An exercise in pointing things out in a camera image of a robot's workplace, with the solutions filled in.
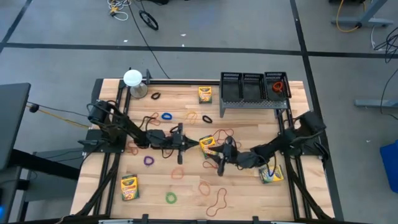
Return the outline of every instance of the caster wheel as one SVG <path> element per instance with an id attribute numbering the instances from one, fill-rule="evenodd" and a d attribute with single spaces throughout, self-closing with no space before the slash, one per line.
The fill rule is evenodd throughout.
<path id="1" fill-rule="evenodd" d="M 153 18 L 148 12 L 146 11 L 139 11 L 139 17 L 153 30 L 159 30 L 159 25 L 157 24 L 155 18 Z"/>

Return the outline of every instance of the wooden table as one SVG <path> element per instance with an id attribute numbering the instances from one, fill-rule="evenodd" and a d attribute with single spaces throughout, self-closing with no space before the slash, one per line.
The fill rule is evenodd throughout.
<path id="1" fill-rule="evenodd" d="M 103 80 L 99 99 L 115 100 L 118 83 L 119 79 Z M 307 97 L 302 82 L 290 82 L 290 88 L 292 92 L 290 103 L 293 117 L 296 117 L 308 111 Z M 162 93 L 156 101 L 150 98 L 155 92 Z M 195 111 L 198 115 L 195 124 L 191 124 L 189 119 L 185 120 L 186 114 L 190 111 Z M 273 110 L 227 109 L 224 118 L 220 118 L 218 86 L 213 87 L 213 103 L 199 105 L 196 85 L 150 85 L 145 98 L 140 100 L 132 98 L 128 115 L 139 125 L 144 116 L 150 116 L 154 112 L 171 113 L 173 120 L 161 120 L 160 126 L 150 124 L 148 129 L 163 129 L 168 132 L 177 123 L 183 123 L 187 137 L 198 141 L 203 136 L 213 134 L 217 129 L 232 128 L 233 137 L 242 144 L 240 151 L 247 151 L 250 147 L 271 141 L 279 131 Z M 213 119 L 213 124 L 204 123 L 201 120 L 202 115 Z M 155 158 L 154 165 L 146 167 L 143 163 L 144 156 Z M 71 214 L 79 211 L 96 190 L 103 157 L 103 153 L 92 153 L 83 164 Z M 177 164 L 177 152 L 174 152 L 170 158 L 163 159 L 158 150 L 140 149 L 134 156 L 126 148 L 119 163 L 111 218 L 141 218 L 142 214 L 147 213 L 151 219 L 252 220 L 252 216 L 258 216 L 260 220 L 294 219 L 287 180 L 262 184 L 257 169 L 237 170 L 231 164 L 226 165 L 224 176 L 219 177 L 215 169 L 203 168 L 203 161 L 205 158 L 199 146 L 183 154 L 182 165 Z M 277 153 L 277 164 L 280 164 L 285 171 L 285 162 L 279 153 Z M 325 213 L 333 217 L 321 160 L 316 156 L 302 156 L 302 165 L 308 191 Z M 170 174 L 176 167 L 183 167 L 185 173 L 183 179 L 171 179 Z M 120 180 L 122 176 L 128 174 L 138 175 L 140 198 L 123 202 Z M 198 190 L 201 182 L 208 182 L 211 185 L 209 196 L 203 196 Z M 215 217 L 209 217 L 206 215 L 206 209 L 214 205 L 220 188 L 228 191 L 225 197 L 227 207 L 219 210 Z M 167 192 L 174 192 L 177 195 L 175 204 L 169 205 L 165 201 Z M 297 188 L 296 192 L 300 214 L 304 217 L 301 194 Z M 107 194 L 106 189 L 103 198 L 106 199 Z M 100 213 L 104 213 L 105 203 L 106 200 L 102 200 Z M 209 210 L 209 213 L 214 213 L 217 207 L 223 205 L 220 196 L 217 206 Z"/>

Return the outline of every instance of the wire basket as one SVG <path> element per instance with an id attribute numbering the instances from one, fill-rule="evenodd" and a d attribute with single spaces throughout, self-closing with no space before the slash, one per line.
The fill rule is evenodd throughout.
<path id="1" fill-rule="evenodd" d="M 266 91 L 267 98 L 271 101 L 284 101 L 287 98 L 291 98 L 289 82 L 287 81 L 286 72 L 266 72 Z M 277 83 L 282 82 L 282 89 L 280 92 L 276 92 L 272 87 Z"/>
<path id="2" fill-rule="evenodd" d="M 238 103 L 243 101 L 243 74 L 221 72 L 221 99 L 224 102 Z"/>
<path id="3" fill-rule="evenodd" d="M 243 101 L 261 103 L 267 100 L 264 75 L 258 73 L 243 74 Z"/>

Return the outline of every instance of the concrete floor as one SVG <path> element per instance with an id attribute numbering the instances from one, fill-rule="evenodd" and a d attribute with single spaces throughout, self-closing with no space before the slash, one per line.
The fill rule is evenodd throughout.
<path id="1" fill-rule="evenodd" d="M 371 50 L 371 29 L 346 34 L 329 23 L 336 14 L 336 5 L 327 0 L 296 2 L 308 51 L 380 53 Z M 0 0 L 0 39 L 24 4 L 25 0 Z M 173 0 L 166 6 L 144 4 L 160 25 L 160 30 L 154 32 L 138 21 L 151 46 L 300 51 L 289 0 Z M 398 2 L 389 1 L 376 16 L 398 24 L 397 9 Z M 358 15 L 362 10 L 362 6 L 350 5 L 341 14 Z M 131 18 L 117 21 L 107 11 L 106 1 L 34 0 L 8 42 L 144 46 Z M 395 27 L 376 29 L 375 40 L 385 39 Z M 171 78 L 219 78 L 223 71 L 286 71 L 289 80 L 304 81 L 310 99 L 301 56 L 166 51 L 155 54 Z M 397 68 L 397 60 L 385 65 L 383 59 L 377 58 L 310 57 L 310 65 L 328 126 L 345 220 L 397 223 L 398 195 L 389 189 L 379 155 L 381 146 L 397 139 L 395 121 L 380 115 L 378 110 L 353 106 L 354 99 L 381 97 L 385 82 Z M 0 53 L 0 84 L 29 82 L 29 101 L 86 113 L 95 79 L 122 77 L 129 67 L 141 71 L 148 68 L 154 77 L 164 77 L 148 51 L 5 47 Z M 386 98 L 398 97 L 393 88 L 398 84 L 396 80 L 390 83 Z M 59 115 L 88 124 L 73 114 Z M 16 148 L 33 152 L 79 147 L 77 140 L 85 134 L 84 129 L 44 114 L 25 113 Z M 57 202 L 32 203 L 27 219 L 67 215 L 71 203 L 72 196 Z"/>

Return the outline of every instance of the crayola box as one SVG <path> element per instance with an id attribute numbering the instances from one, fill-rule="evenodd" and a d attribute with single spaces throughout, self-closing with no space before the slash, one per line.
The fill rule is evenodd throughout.
<path id="1" fill-rule="evenodd" d="M 122 177 L 120 181 L 122 187 L 122 200 L 132 200 L 139 198 L 138 178 L 136 174 Z"/>
<path id="2" fill-rule="evenodd" d="M 209 135 L 206 137 L 203 137 L 199 139 L 200 147 L 203 152 L 203 155 L 205 156 L 205 159 L 209 158 L 207 154 L 215 155 L 217 156 L 218 153 L 215 151 L 211 151 L 208 148 L 212 146 L 216 146 L 216 141 L 214 140 L 214 137 Z"/>
<path id="3" fill-rule="evenodd" d="M 269 172 L 272 174 L 272 171 L 274 171 L 274 167 L 270 166 L 269 167 Z M 260 179 L 262 181 L 263 184 L 268 184 L 268 183 L 272 183 L 272 182 L 276 182 L 276 181 L 280 181 L 280 180 L 284 180 L 284 175 L 282 173 L 282 168 L 281 166 L 277 166 L 275 168 L 275 173 L 272 176 L 269 176 L 268 174 L 268 169 L 265 168 L 260 168 L 259 169 L 259 176 Z"/>
<path id="4" fill-rule="evenodd" d="M 211 86 L 199 86 L 199 103 L 211 103 Z"/>

